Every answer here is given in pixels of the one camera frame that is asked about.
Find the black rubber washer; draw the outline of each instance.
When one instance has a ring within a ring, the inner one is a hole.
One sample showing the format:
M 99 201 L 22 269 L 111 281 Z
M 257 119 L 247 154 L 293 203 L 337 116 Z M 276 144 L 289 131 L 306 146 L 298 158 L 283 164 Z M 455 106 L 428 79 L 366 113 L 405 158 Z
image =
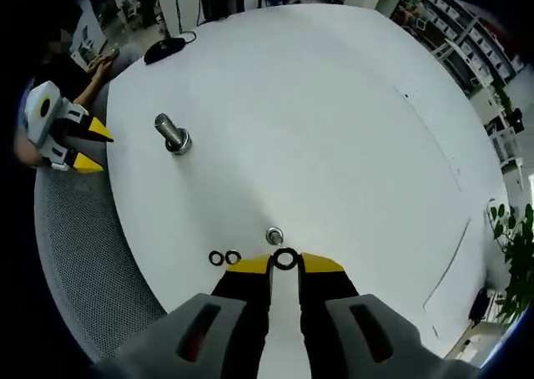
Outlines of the black rubber washer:
M 237 257 L 236 262 L 232 263 L 232 261 L 229 258 L 231 255 L 235 255 Z M 226 254 L 224 254 L 224 260 L 226 261 L 228 265 L 235 265 L 241 260 L 241 254 L 237 252 L 236 250 L 226 251 Z
M 283 254 L 290 254 L 293 257 L 293 260 L 288 264 L 284 265 L 279 263 L 278 258 Z M 293 250 L 290 247 L 285 248 L 279 248 L 275 251 L 273 254 L 273 260 L 275 260 L 275 266 L 280 270 L 292 270 L 297 265 L 297 262 L 299 261 L 299 254 L 297 251 Z
M 219 257 L 219 262 L 215 261 L 214 260 L 214 256 L 218 256 Z M 218 252 L 218 251 L 211 251 L 208 255 L 208 258 L 209 258 L 209 263 L 211 265 L 215 265 L 215 266 L 221 266 L 223 263 L 224 263 L 224 255 L 222 252 Z

